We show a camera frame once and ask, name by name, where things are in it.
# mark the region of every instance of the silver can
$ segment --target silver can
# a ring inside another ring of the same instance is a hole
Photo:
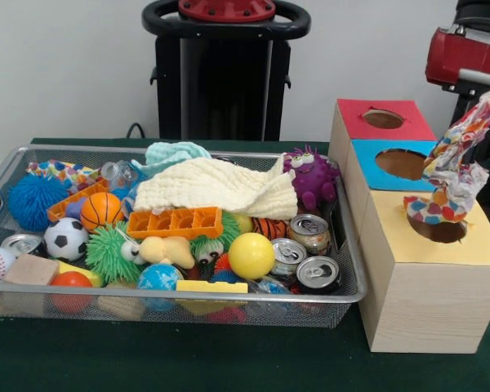
[[[330,257],[314,256],[300,263],[296,271],[301,292],[329,294],[341,285],[340,266]]]
[[[32,234],[15,234],[7,237],[2,242],[2,247],[11,251],[13,255],[34,255],[47,257],[47,250],[42,237]]]
[[[316,215],[302,214],[292,218],[290,238],[301,243],[312,256],[323,256],[330,250],[328,223]]]
[[[307,251],[303,245],[291,239],[277,238],[271,242],[276,262],[270,274],[290,286],[296,281],[297,266],[307,257]]]

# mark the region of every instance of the green spiky toy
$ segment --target green spiky toy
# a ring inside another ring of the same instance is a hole
[[[223,234],[218,238],[200,235],[190,242],[190,252],[200,265],[210,265],[224,252],[229,251],[230,244],[240,235],[238,222],[231,214],[223,211],[221,217]]]
[[[142,267],[122,256],[122,245],[126,239],[116,230],[127,231],[126,222],[118,222],[116,226],[99,227],[91,235],[87,244],[85,263],[96,272],[106,283],[123,280],[133,283],[138,280]]]

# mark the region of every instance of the purple stuffed monster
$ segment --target purple stuffed monster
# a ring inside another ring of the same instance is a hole
[[[340,172],[327,159],[321,158],[317,149],[312,151],[307,145],[305,151],[294,149],[293,153],[287,153],[283,170],[296,173],[292,184],[307,210],[314,210],[322,200],[333,202],[336,198],[334,180]]]

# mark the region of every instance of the metal mesh tray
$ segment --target metal mesh tray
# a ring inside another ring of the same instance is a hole
[[[25,175],[25,168],[30,162],[56,158],[63,162],[101,167],[105,162],[133,158],[144,162],[144,154],[144,149],[54,145],[28,145],[13,150],[0,166],[0,244],[7,236],[20,231],[8,212],[7,194]],[[223,152],[213,152],[212,155],[231,158],[238,165],[257,171],[270,169],[279,156]],[[366,292],[352,217],[340,180],[337,181],[337,193],[347,240],[340,251],[330,254],[340,265],[343,280],[341,289],[334,295],[162,292],[0,283],[0,316],[334,328],[350,304],[360,301]],[[69,313],[77,299],[83,296],[87,296],[89,305],[77,313]],[[55,307],[56,298],[60,305],[58,308]]]

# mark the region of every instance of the yellow ball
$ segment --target yellow ball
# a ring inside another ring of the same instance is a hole
[[[274,247],[261,234],[242,234],[230,245],[230,268],[240,278],[259,279],[274,268],[274,262]]]
[[[241,234],[250,233],[253,229],[252,219],[246,215],[232,214],[239,226]]]

